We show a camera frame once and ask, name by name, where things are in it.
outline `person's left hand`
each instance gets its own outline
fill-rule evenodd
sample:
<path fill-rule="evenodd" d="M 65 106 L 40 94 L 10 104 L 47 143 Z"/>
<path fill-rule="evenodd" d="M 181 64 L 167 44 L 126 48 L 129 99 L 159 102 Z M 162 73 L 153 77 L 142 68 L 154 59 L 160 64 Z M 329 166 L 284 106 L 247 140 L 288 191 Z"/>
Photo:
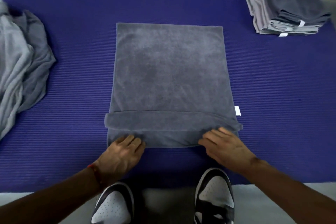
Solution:
<path fill-rule="evenodd" d="M 94 162 L 98 168 L 102 183 L 107 186 L 121 179 L 140 160 L 145 150 L 145 142 L 140 138 L 120 137 Z"/>

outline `person's right arm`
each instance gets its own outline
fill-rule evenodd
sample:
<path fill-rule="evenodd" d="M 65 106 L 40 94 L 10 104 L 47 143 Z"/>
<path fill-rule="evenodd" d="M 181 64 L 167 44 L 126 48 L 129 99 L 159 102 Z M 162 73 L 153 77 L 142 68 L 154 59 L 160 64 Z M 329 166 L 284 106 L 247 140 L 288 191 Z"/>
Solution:
<path fill-rule="evenodd" d="M 296 223 L 336 223 L 336 202 L 258 159 L 232 132 L 213 129 L 199 140 L 207 154 L 247 178 Z"/>

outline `forearm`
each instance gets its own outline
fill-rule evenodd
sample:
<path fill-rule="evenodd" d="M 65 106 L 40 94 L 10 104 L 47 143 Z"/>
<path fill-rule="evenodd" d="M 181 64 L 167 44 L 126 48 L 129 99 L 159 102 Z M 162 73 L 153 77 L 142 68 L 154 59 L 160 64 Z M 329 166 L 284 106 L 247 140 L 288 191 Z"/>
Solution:
<path fill-rule="evenodd" d="M 336 223 L 336 202 L 259 160 L 244 176 L 298 223 Z"/>
<path fill-rule="evenodd" d="M 50 188 L 35 192 L 0 207 L 3 223 L 59 223 L 99 193 L 99 184 L 90 168 Z"/>

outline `red bracelet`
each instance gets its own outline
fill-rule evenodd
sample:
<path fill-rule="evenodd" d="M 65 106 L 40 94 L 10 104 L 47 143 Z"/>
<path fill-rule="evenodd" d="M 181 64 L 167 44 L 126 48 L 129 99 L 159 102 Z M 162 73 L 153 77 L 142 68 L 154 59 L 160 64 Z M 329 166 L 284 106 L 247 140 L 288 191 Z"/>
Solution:
<path fill-rule="evenodd" d="M 93 170 L 96 181 L 99 184 L 99 188 L 100 188 L 101 191 L 103 191 L 104 190 L 104 185 L 103 185 L 103 182 L 102 182 L 102 175 L 100 174 L 99 169 L 97 168 L 97 166 L 94 163 L 88 165 L 87 167 L 91 168 Z"/>

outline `black and white sneaker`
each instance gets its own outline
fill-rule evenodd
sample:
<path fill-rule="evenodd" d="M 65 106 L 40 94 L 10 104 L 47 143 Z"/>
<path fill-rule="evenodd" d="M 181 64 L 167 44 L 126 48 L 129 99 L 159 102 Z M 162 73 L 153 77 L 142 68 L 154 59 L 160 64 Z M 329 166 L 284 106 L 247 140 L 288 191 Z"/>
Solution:
<path fill-rule="evenodd" d="M 231 183 L 219 168 L 210 168 L 196 187 L 195 224 L 233 224 L 235 203 Z"/>
<path fill-rule="evenodd" d="M 107 187 L 99 197 L 91 223 L 129 224 L 134 218 L 134 197 L 123 182 Z"/>

